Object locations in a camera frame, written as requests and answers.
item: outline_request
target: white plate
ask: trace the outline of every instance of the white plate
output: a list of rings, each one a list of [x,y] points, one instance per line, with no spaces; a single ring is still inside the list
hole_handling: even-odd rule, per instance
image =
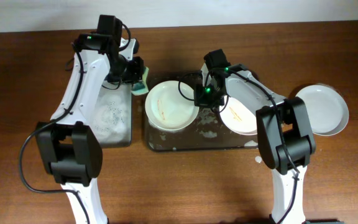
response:
[[[305,102],[313,133],[330,136],[346,127],[349,109],[340,94],[332,88],[311,85],[303,88],[296,96]]]
[[[220,113],[223,123],[237,134],[257,134],[256,117],[240,101],[230,97],[226,108]]]
[[[193,89],[186,83],[180,83],[180,90],[193,99]],[[194,102],[184,99],[179,93],[178,81],[166,81],[152,88],[146,98],[145,110],[154,125],[167,131],[187,127],[198,114]]]

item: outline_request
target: green sponge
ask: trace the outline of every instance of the green sponge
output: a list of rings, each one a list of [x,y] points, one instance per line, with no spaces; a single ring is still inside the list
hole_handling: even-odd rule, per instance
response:
[[[148,74],[149,74],[149,68],[146,67],[142,75],[142,82],[135,83],[132,86],[133,95],[140,96],[149,92],[149,89],[147,88],[147,84],[146,84]]]

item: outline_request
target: wooden table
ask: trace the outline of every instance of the wooden table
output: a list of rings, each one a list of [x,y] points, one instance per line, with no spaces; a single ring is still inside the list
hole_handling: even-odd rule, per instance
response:
[[[19,148],[38,121],[56,110],[70,73],[70,42],[81,31],[0,34],[0,223],[74,223],[65,195],[39,195],[20,182]],[[197,70],[203,56],[224,49],[232,63],[257,71],[271,90],[337,88],[350,110],[347,128],[316,136],[306,173],[307,219],[358,223],[358,21],[132,29],[150,75]],[[141,101],[134,100],[135,109]],[[103,209],[114,222],[219,223],[267,218],[273,205],[270,170],[257,150],[156,154],[142,139],[134,110],[130,147],[104,149],[99,176]],[[24,156],[34,187],[59,188],[45,173],[35,141]]]

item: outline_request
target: white wall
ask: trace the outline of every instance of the white wall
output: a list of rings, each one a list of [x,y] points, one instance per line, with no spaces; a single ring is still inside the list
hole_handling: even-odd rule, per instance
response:
[[[358,0],[0,0],[0,32],[94,29],[100,14],[129,27],[358,19]]]

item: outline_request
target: plate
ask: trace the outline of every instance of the plate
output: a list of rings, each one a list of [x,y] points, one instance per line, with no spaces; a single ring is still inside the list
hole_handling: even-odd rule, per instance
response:
[[[147,95],[145,110],[149,120],[159,129],[177,131],[187,127],[197,117],[199,108],[186,100],[178,90],[178,81],[166,81],[156,85]],[[181,92],[193,99],[193,89],[180,83]]]
[[[257,134],[256,117],[240,101],[233,97],[229,98],[226,108],[220,113],[222,122],[237,134]]]
[[[349,120],[346,102],[335,90],[324,85],[311,85],[300,90],[313,133],[330,136],[341,132]]]

